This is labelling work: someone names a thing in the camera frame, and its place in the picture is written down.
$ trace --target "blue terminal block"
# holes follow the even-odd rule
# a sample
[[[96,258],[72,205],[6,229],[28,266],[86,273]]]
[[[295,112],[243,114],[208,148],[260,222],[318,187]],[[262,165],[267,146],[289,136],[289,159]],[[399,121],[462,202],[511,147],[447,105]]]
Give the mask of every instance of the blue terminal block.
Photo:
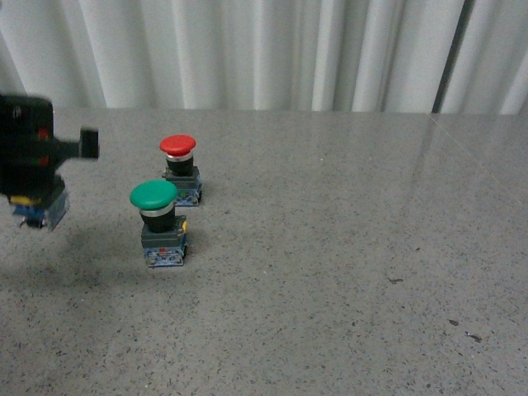
[[[162,177],[178,190],[174,200],[176,206],[198,206],[201,202],[202,182],[192,152],[195,146],[196,141],[186,134],[169,136],[159,145],[167,154],[167,167]]]
[[[135,187],[130,202],[144,222],[141,246],[150,268],[183,266],[187,254],[187,219],[176,215],[177,188],[169,181],[152,180]]]
[[[53,191],[43,200],[11,196],[9,202],[15,206],[13,215],[21,217],[20,226],[25,224],[33,229],[47,228],[49,231],[53,231],[69,209],[68,193],[60,177],[55,177]]]
[[[13,214],[22,217],[20,226],[26,224],[33,229],[46,227],[49,231],[53,231],[59,221],[66,215],[66,212],[68,212],[68,208],[68,194],[63,191],[47,209],[39,206],[15,205]]]

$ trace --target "yellow terminal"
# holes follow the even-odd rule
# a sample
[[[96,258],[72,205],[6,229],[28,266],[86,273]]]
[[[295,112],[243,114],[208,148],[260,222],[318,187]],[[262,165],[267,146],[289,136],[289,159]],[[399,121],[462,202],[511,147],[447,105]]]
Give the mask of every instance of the yellow terminal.
[[[31,199],[27,196],[11,196],[11,198],[9,198],[9,202],[11,202],[12,204],[24,206],[38,205],[41,201],[41,198]]]

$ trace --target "silver ring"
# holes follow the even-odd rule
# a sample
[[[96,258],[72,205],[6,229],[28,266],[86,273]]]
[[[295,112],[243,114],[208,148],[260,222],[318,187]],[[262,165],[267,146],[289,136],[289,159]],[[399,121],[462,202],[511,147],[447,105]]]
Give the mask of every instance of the silver ring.
[[[168,204],[168,206],[165,206],[162,209],[156,209],[156,210],[140,210],[140,214],[142,214],[145,217],[159,217],[166,215],[168,212],[172,210],[174,207],[174,201]]]
[[[171,163],[182,163],[183,161],[186,161],[187,159],[191,159],[191,158],[192,158],[192,150],[188,154],[182,157],[175,157],[173,155],[167,154],[167,160],[170,161]]]

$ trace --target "granite surface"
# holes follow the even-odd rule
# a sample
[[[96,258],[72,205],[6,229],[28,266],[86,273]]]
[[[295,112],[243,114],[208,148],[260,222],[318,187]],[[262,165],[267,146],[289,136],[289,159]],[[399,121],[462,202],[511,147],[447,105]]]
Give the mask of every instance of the granite surface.
[[[1,394],[528,394],[528,118],[55,115],[101,158],[53,233],[0,202]],[[129,193],[181,133],[204,199],[149,270]]]

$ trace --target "red push button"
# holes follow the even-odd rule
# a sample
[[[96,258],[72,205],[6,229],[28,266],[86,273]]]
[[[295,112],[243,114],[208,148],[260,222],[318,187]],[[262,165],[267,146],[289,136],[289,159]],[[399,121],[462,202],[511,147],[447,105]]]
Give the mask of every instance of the red push button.
[[[188,134],[175,134],[162,140],[159,148],[173,157],[183,157],[196,146],[196,141]]]

